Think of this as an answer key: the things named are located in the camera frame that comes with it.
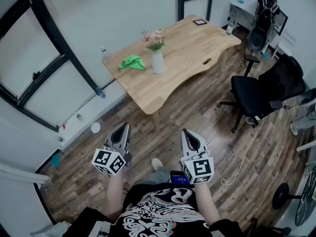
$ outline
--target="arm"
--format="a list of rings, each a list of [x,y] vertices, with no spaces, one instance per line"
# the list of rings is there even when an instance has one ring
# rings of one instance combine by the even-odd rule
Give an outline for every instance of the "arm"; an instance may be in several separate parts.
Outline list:
[[[123,210],[123,173],[122,170],[116,176],[111,176],[107,189],[107,196],[103,208],[103,214],[115,222]]]
[[[210,227],[213,223],[220,220],[211,192],[206,183],[195,184],[194,188],[198,211],[204,217],[208,227]]]

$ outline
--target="wooden table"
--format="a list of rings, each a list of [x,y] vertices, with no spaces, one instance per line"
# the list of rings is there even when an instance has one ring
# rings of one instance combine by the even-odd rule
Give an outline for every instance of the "wooden table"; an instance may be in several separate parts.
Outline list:
[[[226,35],[221,28],[211,24],[196,25],[193,21],[197,19],[188,16],[163,29],[165,46],[162,48],[162,74],[153,72],[151,51],[145,48],[141,40],[102,60],[143,112],[154,116],[157,132],[160,132],[158,111],[175,88],[190,77],[210,69],[218,60],[224,66],[229,47],[241,43],[235,36]],[[145,71],[118,69],[122,61],[132,54],[142,57]]]

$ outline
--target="water bottle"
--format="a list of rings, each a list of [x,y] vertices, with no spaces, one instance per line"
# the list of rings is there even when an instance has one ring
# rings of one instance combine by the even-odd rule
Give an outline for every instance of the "water bottle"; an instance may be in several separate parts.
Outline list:
[[[109,57],[109,53],[107,52],[107,50],[104,46],[101,46],[101,52],[102,52],[104,58],[107,59]]]
[[[231,35],[232,32],[233,32],[233,28],[234,28],[234,22],[231,21],[228,26],[227,26],[227,29],[226,29],[226,34],[227,35]]]

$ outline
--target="shoe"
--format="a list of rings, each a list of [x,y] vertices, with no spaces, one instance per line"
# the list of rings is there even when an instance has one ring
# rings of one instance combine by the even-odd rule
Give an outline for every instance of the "shoe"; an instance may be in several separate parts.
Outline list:
[[[292,133],[296,136],[298,134],[298,132],[293,129],[292,123],[290,124],[290,127],[291,127],[291,130],[292,130]]]
[[[157,169],[159,167],[163,167],[163,165],[162,165],[162,162],[158,158],[153,158],[152,159],[152,167],[155,171],[157,171]]]

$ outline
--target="white vase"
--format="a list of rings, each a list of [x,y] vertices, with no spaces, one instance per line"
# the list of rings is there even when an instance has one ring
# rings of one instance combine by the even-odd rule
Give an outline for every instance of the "white vase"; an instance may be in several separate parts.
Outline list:
[[[161,49],[158,51],[152,51],[152,63],[153,63],[153,71],[156,74],[161,74],[163,72],[163,56]]]

